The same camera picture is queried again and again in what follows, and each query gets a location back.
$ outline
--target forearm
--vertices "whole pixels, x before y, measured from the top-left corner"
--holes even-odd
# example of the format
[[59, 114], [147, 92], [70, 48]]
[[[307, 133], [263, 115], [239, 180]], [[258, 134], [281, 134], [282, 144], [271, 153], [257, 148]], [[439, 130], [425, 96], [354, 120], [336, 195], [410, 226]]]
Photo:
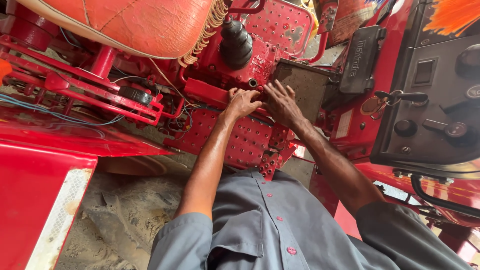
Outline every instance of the forearm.
[[235, 119], [225, 113], [218, 116], [193, 166], [174, 217], [199, 212], [212, 218], [212, 206], [222, 173], [225, 150], [234, 124]]
[[308, 120], [302, 118], [292, 128], [313, 156], [333, 192], [355, 217], [357, 210], [374, 201], [384, 201], [382, 193], [340, 152], [335, 149]]

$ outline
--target orange tassel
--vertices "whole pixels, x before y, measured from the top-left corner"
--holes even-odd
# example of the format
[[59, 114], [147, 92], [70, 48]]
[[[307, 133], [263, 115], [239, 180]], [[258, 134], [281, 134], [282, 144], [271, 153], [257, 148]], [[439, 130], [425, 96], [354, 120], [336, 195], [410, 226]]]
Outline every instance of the orange tassel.
[[435, 12], [423, 31], [458, 37], [465, 29], [474, 24], [480, 17], [480, 3], [476, 0], [439, 0], [433, 4]]

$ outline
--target shirt pocket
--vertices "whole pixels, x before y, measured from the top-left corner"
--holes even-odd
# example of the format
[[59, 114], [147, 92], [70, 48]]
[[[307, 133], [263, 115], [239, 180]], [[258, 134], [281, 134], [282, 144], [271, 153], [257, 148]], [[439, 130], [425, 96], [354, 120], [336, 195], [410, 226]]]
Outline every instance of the shirt pocket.
[[212, 236], [210, 252], [216, 247], [262, 257], [262, 211], [260, 207], [231, 217], [223, 228]]

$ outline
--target shirt sleeve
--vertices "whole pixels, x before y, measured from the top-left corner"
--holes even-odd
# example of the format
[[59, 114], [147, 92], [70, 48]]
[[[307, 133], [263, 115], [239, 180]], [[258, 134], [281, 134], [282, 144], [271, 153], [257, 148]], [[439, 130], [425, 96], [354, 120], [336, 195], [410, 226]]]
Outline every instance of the shirt sleeve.
[[400, 269], [471, 270], [411, 209], [373, 202], [358, 210], [356, 220], [362, 240], [390, 257]]
[[201, 213], [178, 216], [153, 240], [147, 270], [205, 269], [212, 242], [212, 220]]

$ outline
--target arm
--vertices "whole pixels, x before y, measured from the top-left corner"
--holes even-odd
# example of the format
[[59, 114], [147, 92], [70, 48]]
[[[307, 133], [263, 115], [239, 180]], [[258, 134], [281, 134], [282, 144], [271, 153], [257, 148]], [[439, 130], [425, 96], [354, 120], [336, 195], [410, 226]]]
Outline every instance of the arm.
[[228, 94], [230, 103], [218, 116], [210, 136], [198, 155], [174, 218], [185, 213], [199, 212], [212, 219], [213, 201], [233, 125], [238, 119], [249, 115], [262, 105], [260, 101], [251, 102], [252, 98], [260, 94], [257, 91], [232, 88]]
[[345, 208], [355, 217], [358, 209], [375, 201], [385, 201], [372, 182], [335, 149], [312, 124], [303, 117], [295, 103], [295, 92], [275, 80], [276, 88], [264, 86], [269, 95], [265, 109], [273, 118], [289, 127], [305, 144], [333, 192]]

